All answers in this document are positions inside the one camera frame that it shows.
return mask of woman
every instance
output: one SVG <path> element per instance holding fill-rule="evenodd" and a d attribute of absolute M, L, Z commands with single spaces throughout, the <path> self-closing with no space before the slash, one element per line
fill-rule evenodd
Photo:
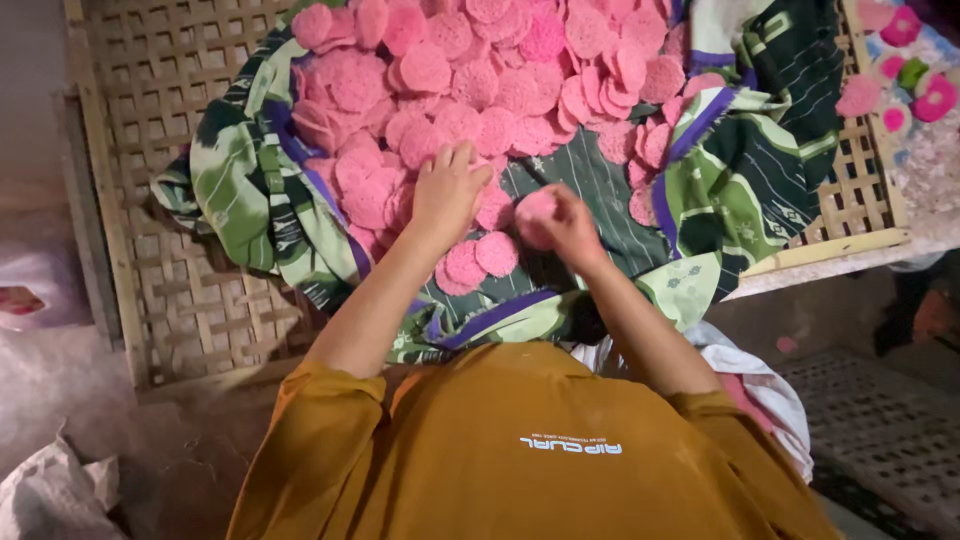
<path fill-rule="evenodd" d="M 489 344 L 410 374 L 384 405 L 400 321 L 491 179 L 472 156 L 444 147 L 422 168 L 410 225 L 282 384 L 228 538 L 835 538 L 563 184 L 539 225 L 645 384 L 549 343 Z"/>

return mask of shirt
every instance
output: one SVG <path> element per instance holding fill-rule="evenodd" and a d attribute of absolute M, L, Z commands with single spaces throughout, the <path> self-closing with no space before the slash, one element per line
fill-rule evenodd
<path fill-rule="evenodd" d="M 281 385 L 228 538 L 836 538 L 723 392 L 669 400 L 547 343 L 385 381 L 306 361 Z"/>

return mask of hand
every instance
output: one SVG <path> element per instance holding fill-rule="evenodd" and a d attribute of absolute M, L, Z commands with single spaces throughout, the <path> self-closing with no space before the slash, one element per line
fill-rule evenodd
<path fill-rule="evenodd" d="M 553 250 L 581 276 L 610 261 L 600 244 L 590 209 L 566 184 L 551 184 L 543 189 L 554 196 L 557 210 L 540 218 L 537 224 L 550 237 Z"/>
<path fill-rule="evenodd" d="M 474 161 L 473 143 L 463 142 L 456 149 L 445 144 L 420 168 L 414 217 L 407 229 L 435 243 L 438 256 L 463 239 L 479 210 L 477 195 L 493 178 L 490 165 L 470 170 Z"/>

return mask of patterned cloth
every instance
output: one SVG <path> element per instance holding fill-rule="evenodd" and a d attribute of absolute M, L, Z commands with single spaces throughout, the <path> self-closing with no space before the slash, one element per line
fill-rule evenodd
<path fill-rule="evenodd" d="M 308 52 L 292 39 L 289 21 L 308 4 L 264 38 L 227 95 L 207 108 L 189 154 L 154 179 L 153 190 L 184 227 L 216 233 L 231 260 L 280 275 L 332 311 L 372 264 L 324 181 L 301 167 L 324 155 L 304 146 L 290 121 L 297 97 L 290 66 Z M 814 191 L 833 161 L 843 59 L 832 41 L 833 7 L 827 0 L 759 4 L 767 5 L 760 13 L 740 6 L 746 11 L 738 20 L 747 22 L 731 38 L 737 54 L 710 69 L 764 91 L 715 88 L 693 100 L 654 187 L 662 231 L 630 218 L 625 167 L 606 161 L 596 134 L 582 128 L 549 157 L 512 160 L 500 178 L 515 199 L 568 184 L 592 210 L 613 262 L 680 330 L 733 291 L 739 272 L 816 217 Z M 690 8 L 694 36 L 700 5 Z M 651 111 L 639 105 L 632 119 L 642 122 Z M 579 277 L 553 254 L 523 250 L 511 275 L 488 277 L 467 296 L 449 297 L 428 283 L 392 360 L 438 361 L 487 341 L 593 342 L 605 334 Z"/>

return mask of floor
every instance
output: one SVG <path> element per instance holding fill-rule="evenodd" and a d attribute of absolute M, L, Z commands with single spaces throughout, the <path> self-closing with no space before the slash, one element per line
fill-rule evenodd
<path fill-rule="evenodd" d="M 836 346 L 869 353 L 892 298 L 873 270 L 712 307 L 707 319 L 771 364 Z M 796 351 L 777 339 L 796 340 Z M 58 430 L 82 456 L 121 457 L 122 505 L 135 538 L 222 537 L 270 418 L 276 389 L 209 403 L 137 406 L 123 355 L 92 327 L 0 333 L 0 478 Z"/>

